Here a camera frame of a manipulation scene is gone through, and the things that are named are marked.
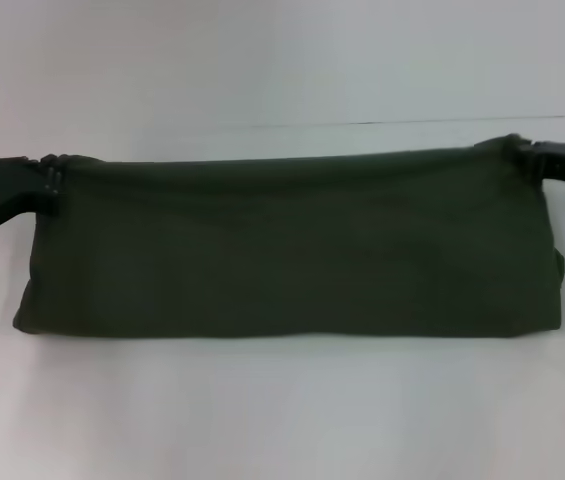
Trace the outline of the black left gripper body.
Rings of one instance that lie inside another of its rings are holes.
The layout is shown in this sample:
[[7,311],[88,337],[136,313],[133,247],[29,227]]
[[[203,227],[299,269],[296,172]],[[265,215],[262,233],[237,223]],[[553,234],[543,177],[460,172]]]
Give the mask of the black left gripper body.
[[54,215],[57,212],[60,194],[48,194],[46,175],[39,170],[39,160],[0,158],[0,226],[24,213]]

